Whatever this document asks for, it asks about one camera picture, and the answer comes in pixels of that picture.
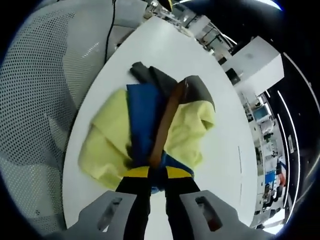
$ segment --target brown strap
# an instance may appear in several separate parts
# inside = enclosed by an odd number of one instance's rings
[[[167,141],[170,125],[174,119],[181,98],[186,95],[187,87],[188,84],[187,80],[185,79],[179,82],[170,94],[159,128],[156,133],[156,138],[151,155],[148,159],[150,167],[154,169],[156,169],[161,163],[161,156],[165,143]]]

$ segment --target white mesh chair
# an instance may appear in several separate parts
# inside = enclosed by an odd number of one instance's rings
[[[34,12],[0,68],[0,169],[21,213],[43,235],[66,228],[68,136],[104,65],[110,0],[65,0]]]

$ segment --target blue object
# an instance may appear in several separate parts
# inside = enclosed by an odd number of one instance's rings
[[[276,171],[270,171],[265,175],[265,184],[272,183],[276,178]]]
[[[153,84],[127,85],[127,104],[131,132],[131,152],[133,167],[148,166],[148,157],[154,146],[158,126],[166,108],[166,98]],[[194,172],[163,151],[159,168],[166,166],[179,168],[194,176]],[[154,183],[152,193],[158,191]]]

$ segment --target desk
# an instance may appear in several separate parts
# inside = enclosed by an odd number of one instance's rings
[[[202,140],[203,164],[195,181],[233,206],[239,219],[250,225],[257,199],[255,146],[240,99],[216,59],[173,25],[152,17],[134,31],[111,56],[90,87],[74,122],[65,155],[62,197],[67,227],[79,212],[107,189],[78,167],[90,121],[110,94],[137,81],[129,73],[135,62],[154,66],[178,81],[199,75],[215,103],[215,123]],[[145,239],[170,239],[164,193],[151,196],[151,214]]]

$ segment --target light strip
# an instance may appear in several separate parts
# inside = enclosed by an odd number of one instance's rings
[[[295,205],[296,205],[296,201],[297,201],[297,196],[298,196],[298,191],[299,191],[299,184],[300,184],[300,171],[301,171],[301,163],[300,163],[300,150],[299,150],[299,143],[298,143],[298,137],[297,137],[297,132],[296,132],[296,128],[295,128],[295,125],[294,125],[294,121],[292,120],[292,117],[291,117],[291,114],[289,112],[289,109],[288,109],[288,106],[284,100],[284,98],[282,97],[281,93],[279,91],[277,91],[282,102],[283,102],[283,105],[289,115],[289,118],[290,118],[290,122],[292,124],[292,128],[293,128],[293,133],[294,133],[294,137],[295,137],[295,143],[296,143],[296,150],[297,150],[297,153],[298,153],[298,180],[297,180],[297,183],[296,183],[296,192],[295,192],[295,196],[294,196],[294,199],[293,199],[293,204],[292,204],[292,209],[291,209],[291,212],[289,214],[289,217],[287,219],[286,222],[289,221],[291,215],[292,215],[292,212],[295,208]]]
[[[182,1],[180,1],[179,3],[180,3],[180,4],[183,4],[183,3],[189,2],[189,1],[191,1],[191,0],[182,0]]]
[[[312,182],[309,186],[308,186],[308,188],[304,191],[304,193],[302,194],[302,196],[300,196],[297,200],[296,200],[296,202],[299,202],[301,199],[303,199],[304,198],[304,196],[309,192],[309,190],[311,189],[311,187],[314,185],[314,182]]]
[[[222,34],[222,36],[224,36],[226,39],[230,40],[233,44],[237,45],[238,43],[236,41],[234,41],[233,39],[231,39],[229,36]]]
[[[270,94],[269,94],[268,90],[265,90],[265,93],[268,95],[268,97],[269,97],[269,98],[271,98],[271,96],[270,96]]]
[[[260,3],[268,4],[269,6],[272,6],[282,11],[281,7],[278,4],[276,4],[274,1],[271,1],[271,0],[256,0],[256,1]]]
[[[318,102],[318,99],[316,97],[316,94],[314,92],[314,90],[311,87],[310,82],[307,80],[306,76],[303,74],[303,72],[300,70],[300,68],[296,65],[296,63],[284,52],[283,55],[290,61],[290,63],[295,67],[295,69],[298,71],[298,73],[301,75],[301,77],[303,78],[303,80],[305,81],[306,85],[308,86],[311,95],[315,101],[315,105],[318,108],[318,112],[320,114],[320,105]],[[311,170],[309,171],[308,175],[306,176],[307,178],[309,177],[309,175],[316,169],[316,166],[318,166],[318,161],[319,158],[317,159],[317,161],[313,164],[313,167],[311,168]]]
[[[288,195],[289,195],[290,159],[289,159],[289,148],[288,148],[287,136],[286,136],[284,125],[282,124],[282,121],[281,121],[281,118],[280,118],[279,114],[278,114],[278,119],[279,119],[279,122],[280,122],[280,125],[281,125],[281,129],[282,129],[282,133],[283,133],[283,137],[284,137],[285,149],[286,149],[286,156],[287,156],[287,159],[288,159],[288,164],[287,164],[287,169],[286,169],[286,171],[288,172],[288,181],[286,182],[286,195],[285,195],[285,198],[284,198],[284,205],[283,205],[283,208],[285,208],[286,204],[287,204],[287,200],[288,200]]]

